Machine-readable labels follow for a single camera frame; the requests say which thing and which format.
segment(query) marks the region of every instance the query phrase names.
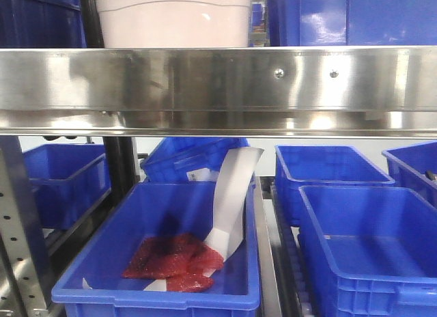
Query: raw meat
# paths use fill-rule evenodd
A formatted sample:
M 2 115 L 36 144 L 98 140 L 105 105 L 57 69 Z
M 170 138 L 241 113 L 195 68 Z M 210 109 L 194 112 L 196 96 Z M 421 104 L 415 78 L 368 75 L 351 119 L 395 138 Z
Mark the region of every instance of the raw meat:
M 148 238 L 135 253 L 123 277 L 164 279 L 186 273 L 199 243 L 190 234 Z
M 202 292 L 214 284 L 212 278 L 202 274 L 182 274 L 167 279 L 167 291 Z
M 223 257 L 191 234 L 144 240 L 123 272 L 125 278 L 167 279 L 167 290 L 201 292 L 214 280 L 203 274 L 223 268 Z
M 201 242 L 196 252 L 188 263 L 188 272 L 203 274 L 208 271 L 218 271 L 223 268 L 223 257 L 221 254 L 205 243 Z

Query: blue plastic bin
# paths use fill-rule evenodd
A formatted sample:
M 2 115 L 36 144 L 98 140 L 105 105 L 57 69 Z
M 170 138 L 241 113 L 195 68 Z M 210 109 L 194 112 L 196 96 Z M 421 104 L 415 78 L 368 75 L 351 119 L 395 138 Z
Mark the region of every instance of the blue plastic bin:
M 212 227 L 215 183 L 138 184 L 117 212 L 80 252 L 53 288 L 68 317 L 249 317 L 259 306 L 259 271 L 253 190 L 246 199 L 245 239 L 214 285 L 202 293 L 150 292 L 147 279 L 123 279 L 123 270 L 144 238 Z M 85 278 L 93 290 L 84 290 Z
M 435 45 L 437 0 L 274 0 L 281 46 Z
M 393 186 L 395 181 L 350 146 L 276 146 L 275 186 L 285 218 L 299 226 L 303 185 Z
M 151 182 L 189 182 L 192 171 L 219 171 L 229 149 L 245 146 L 245 138 L 167 137 L 140 166 Z
M 400 187 L 302 187 L 320 317 L 437 316 L 437 211 Z
M 397 186 L 413 189 L 437 207 L 437 184 L 425 177 L 427 170 L 437 174 L 437 141 L 393 148 L 382 154 Z
M 262 23 L 264 8 L 260 3 L 252 4 L 252 26 L 259 26 Z
M 86 47 L 79 0 L 0 0 L 0 48 Z
M 46 144 L 24 159 L 44 228 L 67 230 L 111 187 L 103 145 Z

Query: stainless steel shelf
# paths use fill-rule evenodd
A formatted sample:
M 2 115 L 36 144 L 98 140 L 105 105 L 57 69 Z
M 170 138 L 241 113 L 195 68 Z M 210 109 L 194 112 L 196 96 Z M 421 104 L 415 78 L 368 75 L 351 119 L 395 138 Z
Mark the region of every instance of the stainless steel shelf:
M 0 134 L 437 134 L 437 46 L 0 50 Z

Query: metal frame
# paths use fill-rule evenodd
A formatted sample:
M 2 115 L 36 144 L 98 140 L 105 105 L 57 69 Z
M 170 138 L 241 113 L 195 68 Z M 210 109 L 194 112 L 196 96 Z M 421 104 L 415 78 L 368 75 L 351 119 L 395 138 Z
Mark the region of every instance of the metal frame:
M 28 316 L 43 316 L 55 278 L 18 137 L 0 136 L 0 188 L 0 231 L 15 282 Z
M 0 50 L 0 133 L 437 133 L 437 46 Z

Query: perforated metal post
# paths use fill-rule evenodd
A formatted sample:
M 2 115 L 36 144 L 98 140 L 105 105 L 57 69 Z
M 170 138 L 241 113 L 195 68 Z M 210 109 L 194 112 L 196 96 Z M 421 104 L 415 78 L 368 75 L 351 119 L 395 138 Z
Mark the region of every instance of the perforated metal post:
M 0 317 L 25 316 L 25 314 L 3 239 L 0 236 Z
M 43 316 L 54 285 L 18 137 L 0 136 L 0 233 L 29 316 Z

